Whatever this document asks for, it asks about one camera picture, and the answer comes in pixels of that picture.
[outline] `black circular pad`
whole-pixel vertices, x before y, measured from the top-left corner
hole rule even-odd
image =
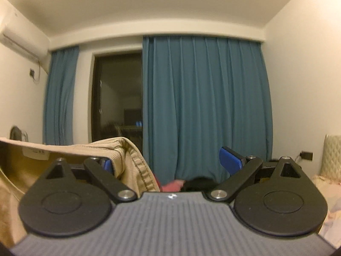
[[[318,230],[327,203],[306,178],[275,178],[248,186],[234,203],[237,216],[258,232],[297,237]]]
[[[264,205],[279,214],[290,214],[303,206],[303,199],[290,191],[273,191],[263,199]]]
[[[45,197],[42,205],[50,213],[67,214],[82,205],[82,198],[73,192],[59,191]]]
[[[35,184],[19,205],[28,231],[49,237],[87,232],[102,223],[111,211],[108,196],[99,188],[80,182],[45,180]]]

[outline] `blue pad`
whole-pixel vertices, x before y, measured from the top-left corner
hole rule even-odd
[[[104,170],[110,172],[111,174],[114,173],[113,165],[111,163],[111,160],[107,159],[106,161],[103,161],[102,167],[103,167]]]
[[[219,150],[219,161],[231,176],[243,167],[242,159],[237,158],[224,147]]]

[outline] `ribbed gray surface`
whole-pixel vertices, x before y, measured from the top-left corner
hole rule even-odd
[[[241,225],[230,208],[201,193],[145,193],[120,204],[95,230],[67,239],[29,235],[12,248],[17,256],[209,256],[330,255],[334,249],[313,234],[281,240]]]

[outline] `electrical outlet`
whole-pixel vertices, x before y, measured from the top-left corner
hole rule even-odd
[[[313,153],[312,152],[302,151],[299,155],[300,155],[302,160],[308,160],[308,161],[313,160]]]

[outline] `quilted headboard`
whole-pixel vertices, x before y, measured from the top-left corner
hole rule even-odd
[[[321,175],[341,182],[341,135],[326,135],[323,146]]]

